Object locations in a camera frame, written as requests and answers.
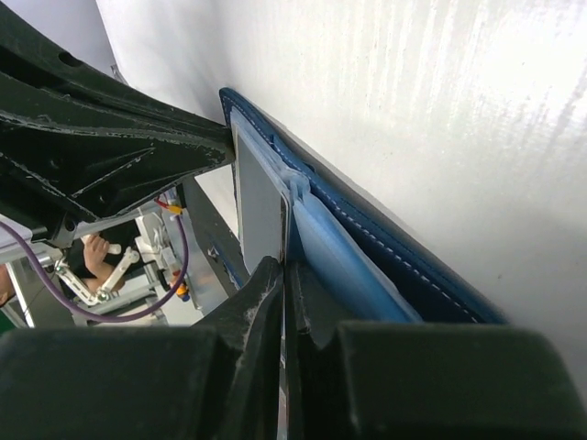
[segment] cable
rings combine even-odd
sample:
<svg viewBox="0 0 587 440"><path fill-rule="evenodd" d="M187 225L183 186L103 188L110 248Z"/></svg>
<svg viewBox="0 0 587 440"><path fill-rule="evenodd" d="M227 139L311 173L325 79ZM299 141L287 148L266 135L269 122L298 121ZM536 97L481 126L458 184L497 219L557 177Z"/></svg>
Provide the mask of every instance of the cable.
<svg viewBox="0 0 587 440"><path fill-rule="evenodd" d="M181 220L180 216L176 215L173 219L177 221L177 226L180 229L180 236L182 238L182 244L183 244L183 264L182 264L182 269L180 271L180 275L177 278L177 281L175 282L175 284L172 285L170 290L165 294L165 296L163 296L163 298L158 300L151 307L148 307L147 309L145 309L141 312L129 314L127 316L102 316L101 314L88 312L87 310L84 310L81 307L78 307L73 302L70 302L63 295L63 293L51 282L50 278L47 276L47 273L42 268L42 266L39 264L39 261L37 260L35 253L30 248L28 243L18 234L18 232L15 231L12 227L10 227L9 225L7 225L6 223L4 223L2 221L0 221L0 228L4 229L12 238L15 239L15 241L18 243L18 245L23 248L23 250L27 254L28 261L30 261L30 265L32 266L33 270L35 272L37 272L37 275L39 275L39 278L41 279L41 281L43 281L43 283L45 284L45 286L47 287L49 292L51 292L51 294L55 297L55 299L57 301L59 301L61 303L61 305L63 305L64 307L67 307L73 313L80 314L81 316L84 316L85 318L90 319L92 321L96 321L99 323L119 324L119 323L127 323L129 321L135 321L135 320L140 319L144 316L147 316L148 314L152 314L156 310L160 309L161 306L164 305L167 301L169 301L170 298L182 286L183 279L185 278L185 273L187 272L188 258L189 258L190 252L187 247L187 237L185 236L185 230L183 229L183 224L182 224L182 220Z"/></svg>
<svg viewBox="0 0 587 440"><path fill-rule="evenodd" d="M161 208L167 209L172 214L180 214L182 212L182 208L180 206L175 206L174 204L167 204L161 201L161 198L155 199L155 203L158 204Z"/></svg>

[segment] leather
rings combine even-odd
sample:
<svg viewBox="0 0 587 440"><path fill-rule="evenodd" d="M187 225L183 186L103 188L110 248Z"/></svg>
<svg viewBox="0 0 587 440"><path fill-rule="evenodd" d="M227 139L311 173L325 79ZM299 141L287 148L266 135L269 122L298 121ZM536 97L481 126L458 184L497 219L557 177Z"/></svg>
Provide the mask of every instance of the leather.
<svg viewBox="0 0 587 440"><path fill-rule="evenodd" d="M503 324L505 318L446 264L433 256L319 163L302 160L267 119L234 90L220 91L225 119L236 107L283 161L310 181L312 194L345 227L360 248L395 283L427 322Z"/></svg>

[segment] white stitching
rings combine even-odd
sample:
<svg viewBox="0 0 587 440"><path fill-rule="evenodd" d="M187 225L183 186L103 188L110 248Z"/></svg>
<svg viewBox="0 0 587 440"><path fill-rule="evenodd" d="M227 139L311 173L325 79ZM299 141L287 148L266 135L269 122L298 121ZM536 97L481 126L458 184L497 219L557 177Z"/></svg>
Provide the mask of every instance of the white stitching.
<svg viewBox="0 0 587 440"><path fill-rule="evenodd" d="M231 104L233 104L238 110L240 110L240 113L245 115L247 112L245 112L237 103L235 103L232 99L223 96L222 97L222 101L224 102L225 105L223 105L223 111L224 111L224 117L226 119L226 121L230 120L230 117L228 117L228 112L227 112L227 105L226 105L226 101L229 101ZM271 145L271 141L267 138L267 136L265 135L265 133L263 133L263 131L255 124L254 121L251 121L250 119L247 118L247 120L255 127L255 129L257 130L257 132L267 141L267 143L269 145ZM283 152L280 150L280 148L275 145L275 143L272 143L273 146L275 147L275 149L277 150L277 152L279 153L279 155L281 156L281 158L285 161L285 163L289 166L294 168L295 170L298 170L300 172L302 172L304 175L305 173L299 168L297 167L295 164L293 164L290 160L288 160L285 155L283 154ZM412 267L412 265L410 263L408 263L407 261L404 261L399 255L397 255L395 253L395 251L393 251L392 249L390 249L389 247L385 246L385 244L377 239L376 236L374 236L371 232L369 232L367 229L365 229L361 224L359 224L354 218L352 218L349 214L345 213L342 208L340 208L340 206L338 206L338 203L336 203L328 194L326 191L324 191L322 188L320 188L315 181L313 181L313 179L310 176L306 175L306 178L314 184L315 188L317 188L335 207L335 210L338 211L341 215L343 215L344 217L348 218L348 220L354 225L356 226L363 234L365 234L368 238L370 238L372 241L374 241L376 244L378 244L380 247L382 247L383 249L385 249L389 254L393 255L395 257L395 259L397 259L398 261L404 263L404 265L409 268L418 278L420 278L420 280L422 280L423 282L425 282L426 284L429 284L430 286L432 286L433 289L439 291L440 293L442 293L442 296L444 296L445 298L447 298L451 303L455 304L457 307L459 307L459 309L464 312L466 315L469 316L469 318L474 322L474 323L479 323L479 321L477 320L477 318L475 318L467 309L465 309L462 305L460 305L458 302L456 302L454 299L452 299L450 296L448 296L446 293L444 293L444 291L442 291L435 283L431 282L427 277L425 277L424 275L421 275L417 269L414 269Z"/></svg>

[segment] green surface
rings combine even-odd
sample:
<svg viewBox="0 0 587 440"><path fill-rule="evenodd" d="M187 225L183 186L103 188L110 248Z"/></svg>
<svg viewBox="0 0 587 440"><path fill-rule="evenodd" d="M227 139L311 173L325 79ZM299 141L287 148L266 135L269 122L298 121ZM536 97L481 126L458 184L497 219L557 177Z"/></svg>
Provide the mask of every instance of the green surface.
<svg viewBox="0 0 587 440"><path fill-rule="evenodd" d="M12 321L10 321L6 317L4 312L0 312L0 334L7 332L8 330L12 330L14 328L15 326L14 324L12 324Z"/></svg>

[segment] white surface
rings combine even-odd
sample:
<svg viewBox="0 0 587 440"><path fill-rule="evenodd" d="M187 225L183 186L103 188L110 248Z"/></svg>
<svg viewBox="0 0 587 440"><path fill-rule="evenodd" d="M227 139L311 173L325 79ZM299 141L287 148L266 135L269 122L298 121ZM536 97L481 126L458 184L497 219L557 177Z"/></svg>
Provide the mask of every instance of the white surface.
<svg viewBox="0 0 587 440"><path fill-rule="evenodd" d="M95 0L2 0L71 55L112 76L115 64Z"/></svg>
<svg viewBox="0 0 587 440"><path fill-rule="evenodd" d="M98 0L131 85L232 86L376 197L587 395L585 0ZM208 176L233 209L228 175Z"/></svg>
<svg viewBox="0 0 587 440"><path fill-rule="evenodd" d="M160 300L167 293L161 286L155 286L157 299ZM177 295L167 301L161 310L165 314L169 326L189 326L197 323L204 315L190 302L183 302Z"/></svg>

